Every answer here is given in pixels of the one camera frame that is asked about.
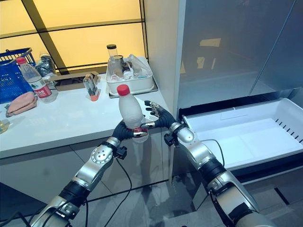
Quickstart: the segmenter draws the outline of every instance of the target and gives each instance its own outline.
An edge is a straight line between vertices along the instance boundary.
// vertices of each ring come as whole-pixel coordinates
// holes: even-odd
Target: white wall
[[[174,116],[177,114],[186,0],[145,0],[149,64]]]

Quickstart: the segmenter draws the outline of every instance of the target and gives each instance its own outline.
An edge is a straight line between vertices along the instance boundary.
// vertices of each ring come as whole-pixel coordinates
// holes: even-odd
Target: white countertop
[[[45,104],[38,100],[37,107],[7,118],[10,126],[0,134],[0,158],[111,136],[122,120],[119,98],[108,97],[105,74],[101,74],[97,86],[101,94],[96,102],[89,99],[85,88],[61,91],[54,102]],[[155,117],[145,110],[144,100],[152,100],[168,109],[160,91],[135,97],[143,114],[151,120]],[[6,105],[0,104],[1,120],[6,119]]]

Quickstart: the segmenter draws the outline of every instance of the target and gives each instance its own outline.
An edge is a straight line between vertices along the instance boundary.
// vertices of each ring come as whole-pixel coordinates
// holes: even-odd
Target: plastic water bottle
[[[17,63],[20,65],[23,78],[29,83],[42,102],[51,103],[57,98],[58,91],[51,91],[38,71],[28,64],[25,58],[17,58]]]
[[[137,99],[131,95],[129,87],[126,84],[121,84],[117,87],[117,92],[120,95],[119,109],[120,114],[125,122],[127,128],[133,131],[142,131],[140,128],[142,123],[145,123],[145,117],[142,113],[140,104]],[[143,143],[148,138],[148,135],[133,138],[136,143]]]

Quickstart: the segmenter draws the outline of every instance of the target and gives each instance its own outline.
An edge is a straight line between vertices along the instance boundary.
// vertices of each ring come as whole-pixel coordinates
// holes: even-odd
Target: white drawer
[[[200,140],[219,142],[225,167],[230,170],[303,150],[303,109],[286,98],[184,116],[184,120]],[[222,161],[218,145],[214,141],[204,143]]]

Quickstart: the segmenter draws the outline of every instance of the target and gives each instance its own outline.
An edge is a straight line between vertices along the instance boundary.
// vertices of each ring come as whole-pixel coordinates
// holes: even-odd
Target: window
[[[147,55],[143,0],[5,0],[0,51],[31,47],[50,53],[61,74],[105,72],[107,44],[119,54]]]

